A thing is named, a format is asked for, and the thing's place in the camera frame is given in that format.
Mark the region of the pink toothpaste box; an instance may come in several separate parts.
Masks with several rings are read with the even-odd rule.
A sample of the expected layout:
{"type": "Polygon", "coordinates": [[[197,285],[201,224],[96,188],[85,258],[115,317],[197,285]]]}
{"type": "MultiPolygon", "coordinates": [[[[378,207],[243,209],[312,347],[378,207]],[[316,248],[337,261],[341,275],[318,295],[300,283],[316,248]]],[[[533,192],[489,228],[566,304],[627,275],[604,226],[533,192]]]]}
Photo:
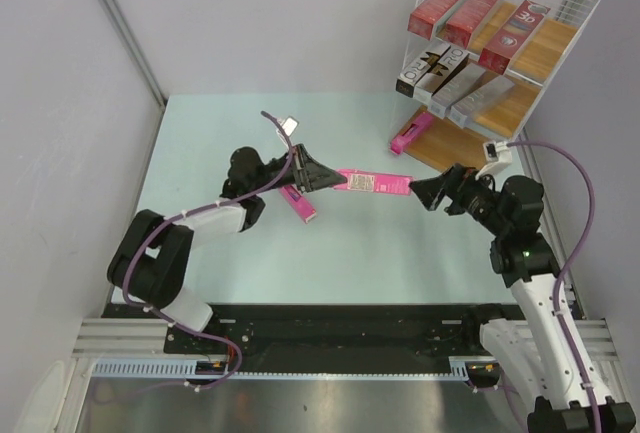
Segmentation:
{"type": "Polygon", "coordinates": [[[420,112],[409,125],[390,142],[390,151],[401,155],[422,133],[428,130],[436,119],[428,111],[420,112]]]}
{"type": "Polygon", "coordinates": [[[409,184],[414,180],[407,175],[373,173],[357,169],[341,169],[339,173],[347,182],[333,187],[338,191],[408,196],[411,194],[409,184]]]}
{"type": "Polygon", "coordinates": [[[314,206],[294,185],[280,188],[279,193],[305,224],[316,217],[317,212],[314,206]]]}

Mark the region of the plain silver toothpaste box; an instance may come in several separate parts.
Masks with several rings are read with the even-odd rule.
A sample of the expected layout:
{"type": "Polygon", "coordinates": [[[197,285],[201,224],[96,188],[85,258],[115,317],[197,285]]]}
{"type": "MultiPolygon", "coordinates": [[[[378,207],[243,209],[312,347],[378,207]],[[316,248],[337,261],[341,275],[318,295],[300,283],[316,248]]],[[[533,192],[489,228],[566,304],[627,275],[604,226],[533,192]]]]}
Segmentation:
{"type": "Polygon", "coordinates": [[[485,73],[485,68],[475,63],[467,64],[432,96],[428,111],[444,119],[455,103],[480,86],[485,73]]]}

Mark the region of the silver WR toothpaste box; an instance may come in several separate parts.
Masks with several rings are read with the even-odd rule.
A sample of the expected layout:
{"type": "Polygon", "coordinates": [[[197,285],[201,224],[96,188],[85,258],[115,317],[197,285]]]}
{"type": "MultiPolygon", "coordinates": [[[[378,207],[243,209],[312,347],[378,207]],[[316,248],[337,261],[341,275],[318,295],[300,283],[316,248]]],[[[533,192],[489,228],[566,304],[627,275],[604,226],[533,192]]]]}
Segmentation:
{"type": "Polygon", "coordinates": [[[438,38],[432,40],[401,70],[396,80],[396,91],[412,98],[418,81],[434,68],[450,47],[451,44],[446,41],[438,38]]]}

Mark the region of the silver O toothpaste box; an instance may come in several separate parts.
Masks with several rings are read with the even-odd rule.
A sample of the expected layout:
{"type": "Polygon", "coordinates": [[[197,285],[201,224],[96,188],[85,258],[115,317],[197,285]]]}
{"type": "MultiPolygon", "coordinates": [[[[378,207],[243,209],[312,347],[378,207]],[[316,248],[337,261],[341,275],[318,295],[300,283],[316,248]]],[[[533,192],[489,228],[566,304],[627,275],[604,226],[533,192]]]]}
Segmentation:
{"type": "Polygon", "coordinates": [[[452,46],[414,87],[413,98],[428,105],[432,96],[446,85],[468,63],[469,52],[452,46]]]}

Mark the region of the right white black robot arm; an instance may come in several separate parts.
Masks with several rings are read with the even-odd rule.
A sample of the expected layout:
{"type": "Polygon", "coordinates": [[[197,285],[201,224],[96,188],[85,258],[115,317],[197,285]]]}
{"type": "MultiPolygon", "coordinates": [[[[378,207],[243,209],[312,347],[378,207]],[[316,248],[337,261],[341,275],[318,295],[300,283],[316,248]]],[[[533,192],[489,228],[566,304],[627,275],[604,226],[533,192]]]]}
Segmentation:
{"type": "Polygon", "coordinates": [[[427,210],[448,198],[448,215],[468,214],[494,237],[492,268],[516,300],[533,342],[525,343],[506,318],[464,325],[461,341],[469,352],[488,351],[497,360],[524,405],[528,431],[632,431],[632,406],[616,399],[594,368],[572,317],[561,269],[540,231],[543,186],[516,175],[496,189],[487,175],[455,164],[409,187],[427,210]]]}

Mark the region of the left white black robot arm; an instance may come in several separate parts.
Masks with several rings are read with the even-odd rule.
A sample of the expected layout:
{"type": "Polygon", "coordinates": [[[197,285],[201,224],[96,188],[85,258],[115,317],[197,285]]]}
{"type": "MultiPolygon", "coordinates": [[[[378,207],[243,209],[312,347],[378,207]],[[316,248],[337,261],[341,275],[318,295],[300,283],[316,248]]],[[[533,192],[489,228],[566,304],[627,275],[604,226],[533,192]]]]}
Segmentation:
{"type": "Polygon", "coordinates": [[[347,178],[314,160],[302,144],[265,163],[251,147],[234,151],[221,197],[172,219],[139,211],[107,268],[108,281],[145,307],[187,327],[186,340],[197,351],[214,350],[220,327],[214,310],[184,285],[192,250],[216,237],[253,227],[265,208],[262,192],[293,185],[308,193],[343,185],[347,178]]]}

